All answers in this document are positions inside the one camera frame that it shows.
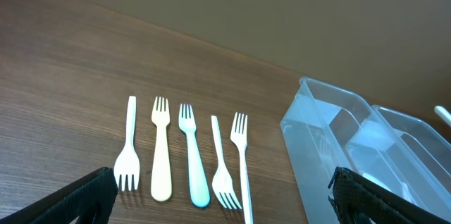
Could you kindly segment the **white spoon wide handle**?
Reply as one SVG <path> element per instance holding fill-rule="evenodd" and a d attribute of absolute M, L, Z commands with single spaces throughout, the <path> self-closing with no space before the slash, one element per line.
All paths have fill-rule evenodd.
<path fill-rule="evenodd" d="M 434 112 L 449 126 L 451 126 L 451 114 L 443 106 L 435 106 Z"/>

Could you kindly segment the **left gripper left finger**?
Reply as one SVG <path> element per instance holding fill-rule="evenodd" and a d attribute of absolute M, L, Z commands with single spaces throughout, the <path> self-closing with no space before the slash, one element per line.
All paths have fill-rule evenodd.
<path fill-rule="evenodd" d="M 102 167 L 1 219 L 1 224 L 102 224 L 118 194 L 112 168 Z"/>

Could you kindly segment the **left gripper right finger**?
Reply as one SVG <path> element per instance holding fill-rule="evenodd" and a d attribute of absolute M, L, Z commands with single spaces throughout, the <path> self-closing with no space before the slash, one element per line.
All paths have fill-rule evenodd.
<path fill-rule="evenodd" d="M 444 220 L 349 168 L 337 167 L 328 184 L 328 198 L 339 223 L 447 224 Z"/>

